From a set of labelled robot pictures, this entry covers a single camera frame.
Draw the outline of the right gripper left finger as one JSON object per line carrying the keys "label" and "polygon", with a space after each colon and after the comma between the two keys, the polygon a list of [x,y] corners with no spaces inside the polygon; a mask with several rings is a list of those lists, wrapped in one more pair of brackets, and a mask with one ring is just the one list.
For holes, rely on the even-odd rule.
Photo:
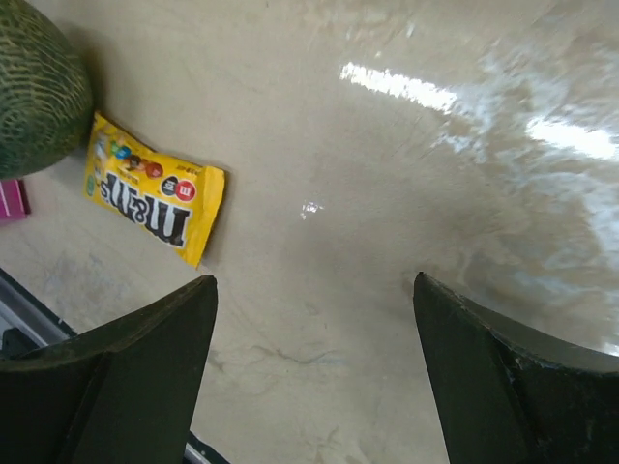
{"label": "right gripper left finger", "polygon": [[1,358],[5,463],[214,463],[191,430],[215,328],[200,276],[93,330]]}

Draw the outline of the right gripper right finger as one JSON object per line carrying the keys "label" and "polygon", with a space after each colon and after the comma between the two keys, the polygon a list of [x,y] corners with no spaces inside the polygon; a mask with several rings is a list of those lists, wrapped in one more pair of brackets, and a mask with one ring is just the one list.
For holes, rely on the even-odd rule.
{"label": "right gripper right finger", "polygon": [[615,463],[618,359],[417,274],[414,313],[452,463]]}

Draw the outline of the yellow M&M's bag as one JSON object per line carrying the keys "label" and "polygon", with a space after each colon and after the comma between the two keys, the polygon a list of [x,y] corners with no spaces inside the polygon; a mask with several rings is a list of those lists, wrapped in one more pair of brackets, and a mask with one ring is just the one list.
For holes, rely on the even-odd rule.
{"label": "yellow M&M's bag", "polygon": [[193,267],[201,261],[225,187],[223,169],[157,152],[95,113],[85,197],[174,248]]}

